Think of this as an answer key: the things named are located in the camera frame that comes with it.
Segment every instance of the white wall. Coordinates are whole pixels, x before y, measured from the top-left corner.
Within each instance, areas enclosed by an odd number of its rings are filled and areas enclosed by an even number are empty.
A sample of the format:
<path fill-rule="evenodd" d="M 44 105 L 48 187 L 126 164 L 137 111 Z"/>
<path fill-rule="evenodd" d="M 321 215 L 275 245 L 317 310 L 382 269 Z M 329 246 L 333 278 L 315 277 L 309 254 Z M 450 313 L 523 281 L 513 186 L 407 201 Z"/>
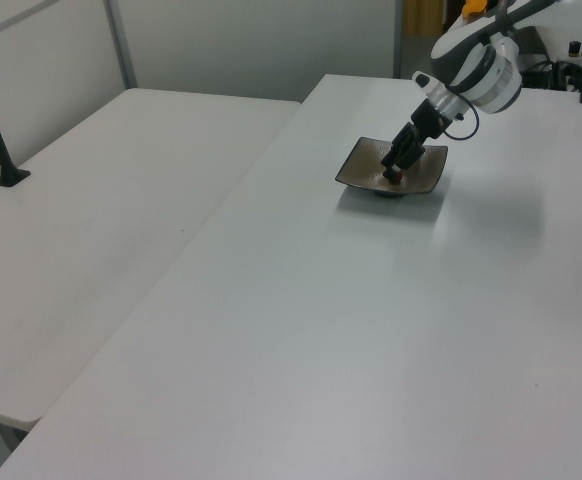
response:
<path fill-rule="evenodd" d="M 581 37 L 573 35 L 566 30 L 538 27 L 538 33 L 547 47 L 549 56 L 554 60 L 569 51 L 570 41 L 577 40 L 582 43 Z"/>
<path fill-rule="evenodd" d="M 113 0 L 138 85 L 303 101 L 393 75 L 396 0 Z"/>
<path fill-rule="evenodd" d="M 16 165 L 123 89 L 103 0 L 60 0 L 0 32 L 0 127 Z"/>

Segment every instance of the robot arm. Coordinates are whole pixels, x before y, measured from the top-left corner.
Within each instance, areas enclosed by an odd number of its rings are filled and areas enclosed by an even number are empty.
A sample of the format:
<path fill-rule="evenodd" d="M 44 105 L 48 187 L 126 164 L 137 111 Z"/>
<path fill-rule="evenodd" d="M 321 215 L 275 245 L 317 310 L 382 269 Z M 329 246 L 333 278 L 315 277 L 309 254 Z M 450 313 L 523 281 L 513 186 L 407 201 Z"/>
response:
<path fill-rule="evenodd" d="M 450 30 L 435 45 L 431 66 L 437 78 L 416 74 L 427 99 L 411 116 L 382 160 L 384 176 L 401 178 L 424 153 L 427 138 L 438 138 L 471 108 L 498 113 L 518 98 L 522 77 L 517 45 L 508 36 L 527 26 L 562 27 L 582 36 L 582 0 L 500 0 L 473 23 Z"/>

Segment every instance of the dark brown plate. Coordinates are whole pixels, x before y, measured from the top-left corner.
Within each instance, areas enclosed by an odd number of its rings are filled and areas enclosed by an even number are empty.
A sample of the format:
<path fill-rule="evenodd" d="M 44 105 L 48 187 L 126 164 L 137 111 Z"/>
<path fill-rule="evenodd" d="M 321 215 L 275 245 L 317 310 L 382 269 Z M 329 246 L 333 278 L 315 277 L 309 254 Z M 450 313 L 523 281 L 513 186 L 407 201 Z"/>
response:
<path fill-rule="evenodd" d="M 389 197 L 433 191 L 442 176 L 448 147 L 425 147 L 424 155 L 410 169 L 404 171 L 402 181 L 397 184 L 389 182 L 382 176 L 384 167 L 380 162 L 390 149 L 391 142 L 360 138 L 335 179 L 345 185 L 364 188 Z"/>

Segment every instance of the white tabletop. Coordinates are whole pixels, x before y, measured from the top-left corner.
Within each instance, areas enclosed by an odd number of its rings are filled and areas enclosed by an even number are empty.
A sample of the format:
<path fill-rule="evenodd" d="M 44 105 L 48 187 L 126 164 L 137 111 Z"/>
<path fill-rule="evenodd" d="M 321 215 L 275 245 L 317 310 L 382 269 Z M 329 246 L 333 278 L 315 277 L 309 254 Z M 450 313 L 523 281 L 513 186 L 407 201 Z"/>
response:
<path fill-rule="evenodd" d="M 130 90 L 0 188 L 0 421 L 53 404 L 299 108 Z"/>
<path fill-rule="evenodd" d="M 428 196 L 333 180 L 421 99 L 325 78 L 0 480 L 582 478 L 582 106 L 523 92 Z"/>

